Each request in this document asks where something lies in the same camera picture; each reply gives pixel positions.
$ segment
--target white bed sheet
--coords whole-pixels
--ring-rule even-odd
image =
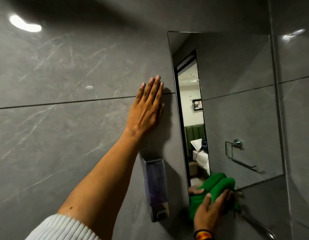
[[[193,160],[196,161],[202,168],[204,168],[210,175],[209,156],[204,151],[192,151]]]

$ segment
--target bed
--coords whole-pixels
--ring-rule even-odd
[[[186,136],[186,141],[187,141],[188,161],[197,162],[201,168],[205,169],[207,173],[210,174],[209,156],[204,151],[199,151],[201,148],[200,139],[205,137],[204,124],[186,126],[185,136]]]

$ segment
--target mirror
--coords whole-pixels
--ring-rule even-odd
[[[283,175],[268,35],[168,32],[189,186]]]

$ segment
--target framed picture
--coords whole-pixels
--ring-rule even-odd
[[[194,99],[192,100],[192,106],[194,111],[203,110],[202,107],[202,100],[201,99]]]

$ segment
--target orange bracelet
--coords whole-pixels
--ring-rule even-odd
[[[199,231],[196,236],[195,236],[196,240],[206,240],[206,239],[213,239],[213,236],[211,233],[207,232],[207,231]]]

